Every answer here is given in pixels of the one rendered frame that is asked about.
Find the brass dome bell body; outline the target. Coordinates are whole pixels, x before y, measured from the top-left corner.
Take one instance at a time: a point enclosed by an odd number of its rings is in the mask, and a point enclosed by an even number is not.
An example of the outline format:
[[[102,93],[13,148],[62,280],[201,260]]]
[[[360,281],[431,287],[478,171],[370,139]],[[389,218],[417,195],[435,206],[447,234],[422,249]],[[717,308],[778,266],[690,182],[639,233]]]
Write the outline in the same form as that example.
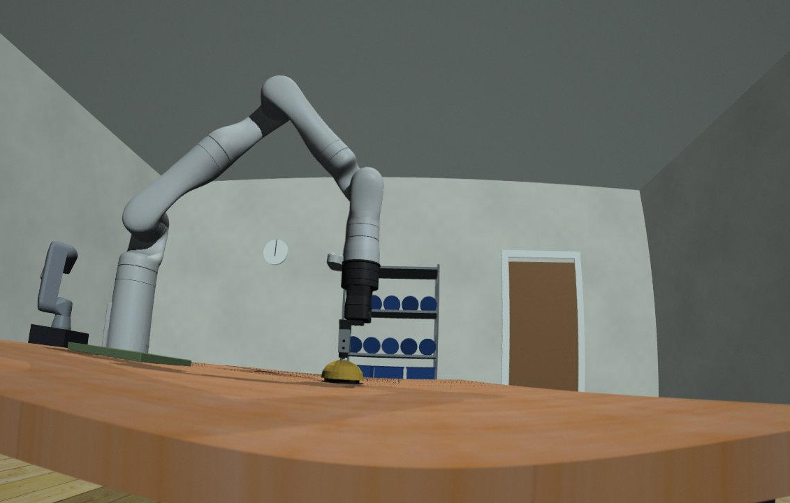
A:
[[[362,370],[356,364],[344,359],[348,358],[348,353],[340,351],[339,357],[342,359],[325,366],[321,375],[324,380],[321,381],[337,384],[363,384],[360,383],[360,380],[364,380]]]

